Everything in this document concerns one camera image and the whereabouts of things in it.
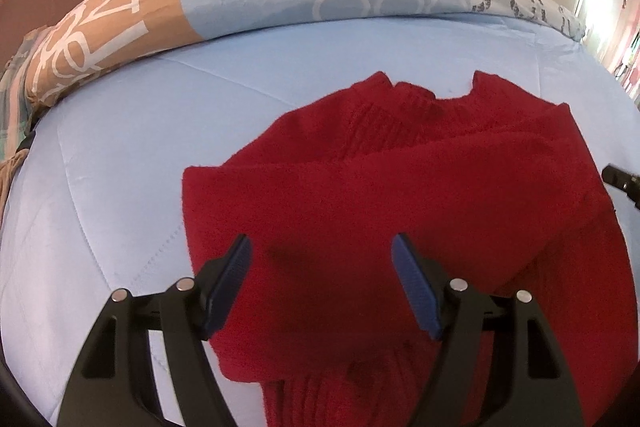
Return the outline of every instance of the bed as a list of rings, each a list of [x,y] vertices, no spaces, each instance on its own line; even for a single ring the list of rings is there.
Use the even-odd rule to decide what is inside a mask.
[[[640,131],[640,113],[579,44],[577,22],[547,0],[514,0],[517,13],[508,0],[479,0],[482,8],[469,0],[350,0],[337,5],[346,12],[327,0],[235,0],[209,9],[219,1],[180,0],[191,30],[174,26],[177,41],[151,41],[135,51],[150,56],[130,64],[121,48],[110,63],[103,55],[80,64],[74,86],[45,89],[41,76],[42,95],[30,100],[40,118],[4,210],[0,320],[6,362],[52,424],[110,292],[155,293],[192,273],[184,168],[221,164],[279,115],[375,71],[439,98],[466,94],[476,70],[498,74],[569,103],[599,169],[640,171],[629,138]],[[537,2],[544,16],[531,10]],[[30,67],[43,70],[37,53],[22,68],[27,87]],[[638,293],[640,214],[622,192],[610,195]],[[161,347],[153,336],[162,409],[180,423]],[[266,425],[260,386],[226,380],[208,344],[207,353],[238,425]]]

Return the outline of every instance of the knit fabric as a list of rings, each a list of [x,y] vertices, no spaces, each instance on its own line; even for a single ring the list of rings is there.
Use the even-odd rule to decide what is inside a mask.
[[[622,232],[567,105],[476,73],[438,100],[383,73],[285,114],[221,167],[188,168],[195,271],[238,233],[254,262],[212,340],[227,378],[263,384],[270,427],[404,427],[439,345],[390,257],[406,232],[451,277],[535,296],[588,425],[636,365]],[[479,411],[485,338],[466,420]]]

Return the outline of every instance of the light blue bedsheet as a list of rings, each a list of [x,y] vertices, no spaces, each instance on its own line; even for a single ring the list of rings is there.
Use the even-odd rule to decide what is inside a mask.
[[[191,274],[180,212],[186,166],[216,165],[284,112],[385,71],[438,97],[474,71],[568,102],[598,168],[640,172],[640,113],[612,76],[559,32],[481,15],[272,28],[130,64],[41,121],[16,177],[0,242],[2,343],[12,371],[54,419],[78,351],[109,293],[163,291]],[[610,190],[640,280],[640,213]],[[209,349],[214,367],[216,362]],[[180,421],[163,353],[165,414]],[[238,425],[265,425],[258,385],[222,381]]]

